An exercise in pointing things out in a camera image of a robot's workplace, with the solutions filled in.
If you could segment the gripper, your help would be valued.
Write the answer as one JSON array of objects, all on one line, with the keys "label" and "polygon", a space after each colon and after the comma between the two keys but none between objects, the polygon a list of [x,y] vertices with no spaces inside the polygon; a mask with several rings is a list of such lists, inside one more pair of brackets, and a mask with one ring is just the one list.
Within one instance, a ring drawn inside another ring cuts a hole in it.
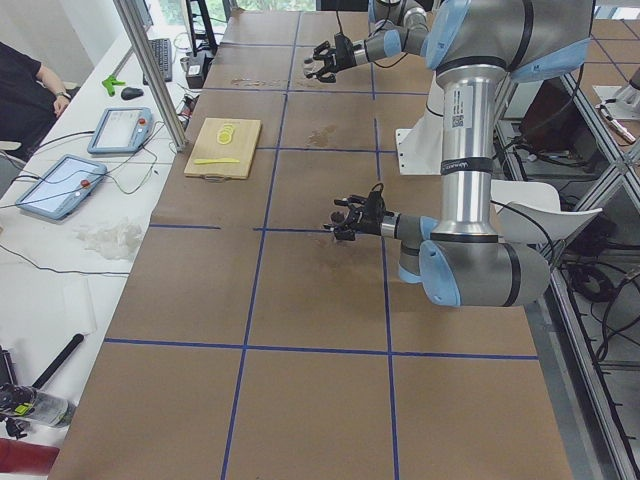
[{"label": "gripper", "polygon": [[335,83],[335,73],[357,66],[356,53],[360,44],[353,43],[342,33],[334,35],[334,42],[335,48],[329,41],[324,41],[314,48],[312,56],[315,61],[334,61],[332,70],[321,68],[316,71],[308,71],[305,73],[307,79],[316,79],[321,83]]},{"label": "gripper", "polygon": [[396,213],[388,211],[382,197],[383,183],[375,184],[367,197],[350,195],[335,199],[336,206],[347,207],[351,214],[356,214],[356,223],[325,223],[323,228],[333,234],[337,241],[355,241],[356,235],[366,233],[382,237],[393,237],[396,230]]}]

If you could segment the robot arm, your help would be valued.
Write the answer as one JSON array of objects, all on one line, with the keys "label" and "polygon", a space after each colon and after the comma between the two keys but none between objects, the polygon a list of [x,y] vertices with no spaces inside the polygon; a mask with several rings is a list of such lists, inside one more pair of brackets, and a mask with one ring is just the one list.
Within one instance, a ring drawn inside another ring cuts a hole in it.
[{"label": "robot arm", "polygon": [[585,61],[594,14],[591,1],[445,1],[433,22],[417,1],[374,1],[377,30],[354,42],[342,33],[317,46],[318,70],[338,72],[401,53],[424,58],[444,93],[439,220],[394,213],[382,186],[337,203],[328,229],[339,240],[357,233],[401,243],[399,272],[444,306],[528,304],[547,288],[550,268],[529,243],[499,238],[490,223],[495,94],[517,83],[555,78]]},{"label": "robot arm", "polygon": [[335,83],[336,74],[367,63],[376,63],[400,54],[424,57],[428,46],[427,13],[439,1],[369,1],[368,18],[373,31],[365,39],[354,41],[345,35],[336,14],[339,31],[333,42],[324,41],[303,61],[307,79]]}]

